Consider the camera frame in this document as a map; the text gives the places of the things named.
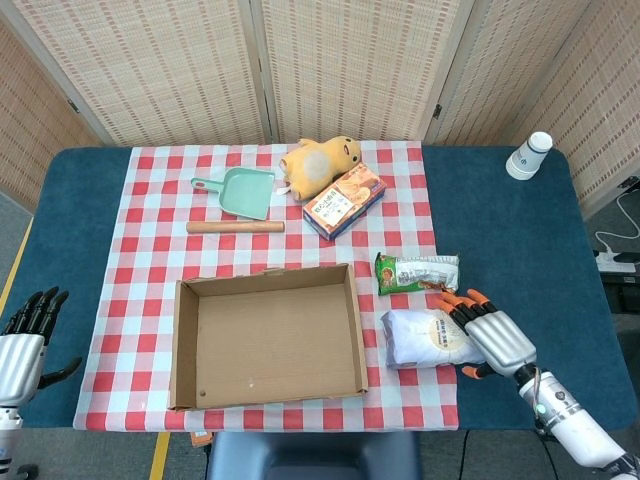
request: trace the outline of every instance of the wicker panel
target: wicker panel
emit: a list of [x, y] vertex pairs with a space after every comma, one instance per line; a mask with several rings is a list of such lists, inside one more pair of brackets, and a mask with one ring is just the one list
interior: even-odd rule
[[433, 122], [432, 143], [491, 145], [517, 113], [517, 106], [562, 46], [587, 0], [490, 0], [444, 110]]
[[421, 140], [458, 5], [263, 0], [281, 140], [339, 134]]
[[584, 203], [614, 188], [621, 169], [640, 167], [640, 8], [636, 0], [600, 2], [579, 28], [514, 143], [549, 131]]
[[235, 0], [14, 0], [120, 145], [263, 143]]
[[53, 156], [99, 140], [2, 22], [0, 45], [0, 189], [33, 211]]

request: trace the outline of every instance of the green dustpan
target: green dustpan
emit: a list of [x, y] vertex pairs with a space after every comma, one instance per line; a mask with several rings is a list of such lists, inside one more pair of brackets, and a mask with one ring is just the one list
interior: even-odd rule
[[220, 207], [240, 217], [264, 220], [267, 218], [275, 174], [269, 170], [233, 167], [227, 170], [222, 182], [192, 178], [191, 186], [218, 192]]

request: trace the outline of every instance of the wooden rolling pin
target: wooden rolling pin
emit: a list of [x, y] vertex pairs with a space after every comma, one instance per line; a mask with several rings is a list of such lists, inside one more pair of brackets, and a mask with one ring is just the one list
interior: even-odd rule
[[187, 222], [187, 233], [284, 232], [284, 222]]

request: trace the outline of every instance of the chair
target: chair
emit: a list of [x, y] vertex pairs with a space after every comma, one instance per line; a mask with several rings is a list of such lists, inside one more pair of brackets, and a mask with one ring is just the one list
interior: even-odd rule
[[420, 480], [418, 434], [221, 432], [206, 480]]

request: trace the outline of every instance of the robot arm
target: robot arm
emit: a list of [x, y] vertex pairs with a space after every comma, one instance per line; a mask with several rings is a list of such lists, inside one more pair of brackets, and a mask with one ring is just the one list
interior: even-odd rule
[[0, 480], [7, 478], [13, 449], [22, 428], [18, 410], [38, 389], [64, 380], [80, 365], [74, 358], [57, 372], [42, 375], [47, 345], [58, 312], [69, 296], [58, 287], [34, 293], [0, 334]]
[[469, 335], [487, 360], [464, 367], [475, 379], [497, 373], [513, 378], [531, 406], [536, 424], [555, 436], [584, 467], [610, 473], [616, 480], [640, 478], [638, 459], [626, 453], [556, 380], [536, 364], [536, 348], [516, 323], [475, 290], [469, 297], [442, 294], [439, 306]]

